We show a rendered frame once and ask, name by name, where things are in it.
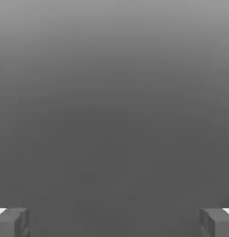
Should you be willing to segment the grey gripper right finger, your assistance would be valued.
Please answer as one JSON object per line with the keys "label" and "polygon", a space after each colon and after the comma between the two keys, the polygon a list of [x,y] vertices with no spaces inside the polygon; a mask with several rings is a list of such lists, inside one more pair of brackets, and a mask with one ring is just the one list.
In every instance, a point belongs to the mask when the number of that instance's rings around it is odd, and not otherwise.
{"label": "grey gripper right finger", "polygon": [[202,237],[229,237],[229,208],[201,208]]}

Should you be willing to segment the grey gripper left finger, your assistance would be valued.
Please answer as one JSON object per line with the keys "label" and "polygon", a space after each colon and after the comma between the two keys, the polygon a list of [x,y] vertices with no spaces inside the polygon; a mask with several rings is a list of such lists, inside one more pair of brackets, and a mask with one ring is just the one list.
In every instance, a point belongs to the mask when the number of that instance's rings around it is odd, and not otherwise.
{"label": "grey gripper left finger", "polygon": [[0,237],[30,237],[28,208],[0,208]]}

